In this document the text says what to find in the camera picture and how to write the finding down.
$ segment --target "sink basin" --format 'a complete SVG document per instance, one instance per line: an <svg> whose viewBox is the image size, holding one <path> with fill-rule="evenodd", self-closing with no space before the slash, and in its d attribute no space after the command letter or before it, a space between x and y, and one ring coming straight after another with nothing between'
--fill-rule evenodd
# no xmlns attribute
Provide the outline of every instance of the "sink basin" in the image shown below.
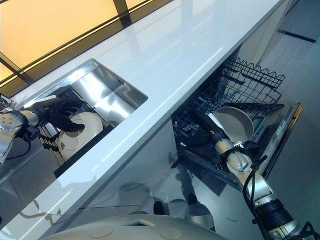
<svg viewBox="0 0 320 240"><path fill-rule="evenodd" d="M63 87L72 88L74 96L84 100L107 123L118 125L139 108L148 97L94 59L64 75L34 100L55 94Z"/></svg>
<svg viewBox="0 0 320 240"><path fill-rule="evenodd" d="M36 96L27 99L17 109L22 106L28 107L34 102L41 101L41 99L51 95L85 101L81 108L73 115L71 114L69 118L81 112L92 112L100 117L103 125L102 131L70 158L64 158L60 150L57 149L60 145L58 139L54 136L58 136L60 130L50 123L39 127L41 138L43 137L42 145L44 148L49 148L51 155L56 159L59 166L58 169L53 170L56 177L64 173L148 99L134 86L94 59L84 62L54 81Z"/></svg>

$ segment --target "robotic hand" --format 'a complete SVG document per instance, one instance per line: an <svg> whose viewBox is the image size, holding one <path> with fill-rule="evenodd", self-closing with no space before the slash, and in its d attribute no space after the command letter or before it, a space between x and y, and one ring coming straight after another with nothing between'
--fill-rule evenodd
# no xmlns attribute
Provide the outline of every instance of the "robotic hand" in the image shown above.
<svg viewBox="0 0 320 240"><path fill-rule="evenodd" d="M56 97L36 102L20 111L5 109L0 112L0 166L6 160L14 138L21 137L29 143L30 148L30 140L39 134L38 126L50 123L65 132L84 129L83 124L74 123L68 118L82 104L79 100Z"/></svg>

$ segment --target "black cable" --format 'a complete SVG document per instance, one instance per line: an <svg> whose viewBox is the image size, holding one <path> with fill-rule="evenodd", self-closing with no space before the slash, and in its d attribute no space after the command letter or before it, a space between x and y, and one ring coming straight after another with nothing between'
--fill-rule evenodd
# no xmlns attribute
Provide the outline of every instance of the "black cable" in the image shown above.
<svg viewBox="0 0 320 240"><path fill-rule="evenodd" d="M253 159L252 156L250 155L250 153L248 151L245 151L247 156L250 158L250 159ZM258 227L261 231L261 234L263 236L263 238L265 240L268 240L269 239L269 236L268 236L268 233L266 232L266 229L264 228L264 226L262 225L262 222L260 221L259 217L258 217L258 214L256 213L256 209L255 209L255 206L253 204L253 199L254 199L254 190L255 190L255 182L253 180L255 180L255 178L253 179L253 177L256 175L256 171L257 169L259 168L260 164L267 158L267 156L263 156L259 162L257 163L252 163L252 171L250 172L249 176L247 177L247 179L245 180L244 182L244 185L243 185L243 191L242 191L242 194L243 194L243 198L245 200L245 203L246 205L248 206L249 210L251 211L253 217L254 217L254 222L253 223L257 223L258 224ZM251 188L251 198L248 199L248 195L247 195L247 188L248 188L248 184L250 182L250 180L252 179L252 188Z"/></svg>
<svg viewBox="0 0 320 240"><path fill-rule="evenodd" d="M290 240L301 240L301 239L309 237L309 236L313 236L315 240L320 240L320 234L315 232L312 224L309 221L307 221L304 224L300 234L297 236L291 237Z"/></svg>
<svg viewBox="0 0 320 240"><path fill-rule="evenodd" d="M8 157L6 160L20 158L20 157L26 155L27 153L29 153L29 151L30 151L30 149L31 149L31 141L30 141L29 137L28 137L25 133L23 134L23 136L24 136L26 142L28 143L28 149L27 149L27 151L26 151L25 153L23 153L23 154L18 155L18 156Z"/></svg>

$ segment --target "white plate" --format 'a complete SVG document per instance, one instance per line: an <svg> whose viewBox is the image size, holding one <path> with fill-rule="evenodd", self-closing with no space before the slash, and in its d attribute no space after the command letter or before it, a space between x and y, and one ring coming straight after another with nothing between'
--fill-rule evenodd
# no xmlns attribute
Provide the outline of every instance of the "white plate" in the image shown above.
<svg viewBox="0 0 320 240"><path fill-rule="evenodd" d="M213 112L233 143L246 142L254 134L254 124L250 117L238 108L223 106Z"/></svg>
<svg viewBox="0 0 320 240"><path fill-rule="evenodd" d="M103 130L100 117L92 112L81 112L71 118L76 124L84 124L84 129L75 132L61 131L58 148L64 160L68 160Z"/></svg>

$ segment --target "open dishwasher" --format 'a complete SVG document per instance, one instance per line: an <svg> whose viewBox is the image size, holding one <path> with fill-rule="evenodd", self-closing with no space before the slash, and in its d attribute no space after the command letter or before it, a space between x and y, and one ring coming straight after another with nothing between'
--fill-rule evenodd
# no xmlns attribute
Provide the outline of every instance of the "open dishwasher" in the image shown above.
<svg viewBox="0 0 320 240"><path fill-rule="evenodd" d="M234 145L247 149L253 161L266 156L257 172L267 178L302 110L299 103L279 103L281 94L277 89L284 79L276 72L229 57L172 115L180 159L242 191L239 180L229 172L211 143L200 147L184 144L186 138L204 132L193 121L192 111L209 114L221 107L234 107L245 112L254 127L249 141Z"/></svg>

